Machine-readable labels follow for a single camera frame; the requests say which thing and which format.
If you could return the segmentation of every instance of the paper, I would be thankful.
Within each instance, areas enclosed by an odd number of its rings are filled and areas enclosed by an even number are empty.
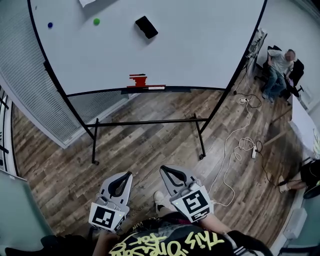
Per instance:
[[[320,159],[320,136],[317,130],[314,130],[313,133],[314,133],[313,153],[316,159]]]
[[[82,7],[85,7],[87,4],[90,4],[92,2],[94,2],[96,0],[79,0],[80,4],[82,5]]]

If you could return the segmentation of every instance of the electrical cord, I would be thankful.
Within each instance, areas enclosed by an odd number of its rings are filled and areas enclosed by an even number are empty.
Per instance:
[[[259,97],[255,94],[243,94],[243,93],[237,93],[237,95],[242,95],[242,96],[245,96],[245,97],[249,97],[249,96],[252,96],[252,97],[256,97],[259,101],[259,105],[258,106],[251,106],[251,104],[249,103],[249,106],[250,108],[252,109],[257,109],[257,108],[260,108],[262,106],[262,102],[261,100],[259,99]]]
[[[261,150],[258,150],[258,143],[261,144]],[[262,142],[261,142],[260,140],[257,140],[257,141],[255,142],[255,145],[256,145],[256,150],[255,150],[255,151],[256,151],[258,154],[260,154],[260,156],[262,157],[262,165],[261,165],[261,167],[262,167],[263,171],[265,172],[266,179],[268,180],[269,183],[271,183],[271,184],[276,188],[277,185],[275,185],[272,181],[269,180],[269,178],[268,178],[268,173],[267,173],[267,171],[266,171],[266,169],[265,169],[265,167],[264,167],[264,165],[265,165],[265,164],[264,164],[264,156],[262,155],[262,150],[264,149],[264,146],[263,146],[263,144],[262,144]],[[301,179],[298,179],[298,180],[290,180],[290,181],[287,182],[287,184],[290,183],[290,182],[299,182],[299,181],[301,181]]]
[[[224,162],[225,162],[225,159],[226,159],[226,157],[227,157],[227,153],[226,153],[227,140],[231,137],[231,135],[232,135],[233,133],[245,129],[245,128],[248,127],[248,126],[250,125],[250,123],[251,123],[252,114],[250,113],[250,111],[249,111],[249,109],[248,109],[249,100],[248,100],[247,98],[239,98],[239,99],[238,99],[238,103],[241,104],[241,105],[243,105],[243,104],[246,103],[245,108],[246,108],[246,110],[247,110],[247,112],[248,112],[248,114],[249,114],[249,116],[250,116],[249,122],[248,122],[244,127],[239,128],[239,129],[236,129],[236,130],[234,130],[233,132],[231,132],[230,135],[225,139],[225,141],[224,141],[224,157],[223,157],[223,160],[222,160],[222,164],[221,164],[221,167],[220,167],[220,170],[219,170],[218,174],[216,175],[216,177],[214,178],[214,181],[212,182],[212,184],[211,184],[211,186],[210,186],[210,189],[209,189],[208,194],[210,193],[210,191],[211,191],[211,189],[212,189],[212,186],[213,186],[214,183],[216,182],[219,174],[221,173],[222,167],[223,167]],[[252,143],[252,147],[250,147],[250,148],[245,148],[245,147],[246,147],[246,141]],[[254,144],[253,140],[252,140],[251,138],[249,138],[249,137],[241,138],[241,139],[239,140],[238,146],[234,148],[233,152],[231,153],[231,155],[230,155],[230,157],[229,157],[228,167],[227,167],[227,169],[226,169],[226,171],[225,171],[225,173],[224,173],[224,175],[223,175],[223,183],[224,183],[224,185],[226,185],[228,188],[230,188],[230,189],[232,190],[232,193],[233,193],[232,199],[231,199],[231,201],[230,201],[227,205],[225,205],[225,204],[223,204],[223,203],[220,203],[220,202],[214,202],[214,204],[221,205],[221,206],[224,206],[224,207],[228,207],[228,206],[233,202],[236,193],[235,193],[234,189],[233,189],[230,185],[228,185],[228,184],[226,183],[226,175],[227,175],[228,170],[229,170],[229,168],[230,168],[231,157],[232,157],[232,155],[234,155],[235,158],[236,158],[238,161],[241,161],[241,160],[242,160],[242,157],[241,157],[241,155],[240,155],[239,153],[236,152],[236,149],[239,148],[239,149],[241,149],[241,150],[250,151],[250,150],[252,150],[252,149],[254,148],[254,146],[255,146],[255,144]]]
[[[247,68],[247,67],[250,67],[250,65],[248,65],[248,63],[244,66],[244,68],[243,68],[241,71],[243,71],[243,70],[244,70],[245,68]],[[239,88],[241,82],[244,80],[245,76],[247,75],[247,72],[248,72],[248,70],[245,71],[245,73],[244,73],[241,81],[238,83],[237,87],[236,87],[235,90],[233,91],[233,94],[234,94],[234,95],[237,94],[237,89]]]

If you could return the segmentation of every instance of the jeans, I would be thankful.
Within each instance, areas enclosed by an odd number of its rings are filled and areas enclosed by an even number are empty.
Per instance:
[[[269,67],[269,80],[264,88],[264,93],[271,98],[279,96],[287,88],[285,78],[273,67]]]

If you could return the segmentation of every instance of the power strip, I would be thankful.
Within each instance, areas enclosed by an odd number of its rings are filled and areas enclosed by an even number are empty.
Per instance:
[[[252,159],[255,159],[256,155],[257,155],[257,147],[256,145],[253,145],[252,154],[251,154]]]

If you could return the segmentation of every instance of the sneaker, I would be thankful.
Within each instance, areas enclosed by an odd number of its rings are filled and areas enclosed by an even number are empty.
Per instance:
[[[268,99],[268,98],[269,98],[269,96],[268,96],[265,92],[263,92],[263,93],[262,93],[262,98],[264,98],[264,99]]]
[[[281,176],[279,177],[279,179],[278,179],[278,184],[281,184],[281,183],[283,183],[284,181],[285,181],[285,179],[284,179],[284,177],[281,175]],[[289,190],[289,188],[288,188],[287,184],[283,184],[283,185],[279,186],[279,191],[280,191],[280,193],[286,192],[286,191],[288,191],[288,190]]]
[[[165,205],[164,204],[165,196],[164,196],[164,194],[162,194],[161,191],[156,191],[153,194],[153,199],[155,202],[155,212],[158,214],[159,213],[158,205],[162,205],[162,206]]]

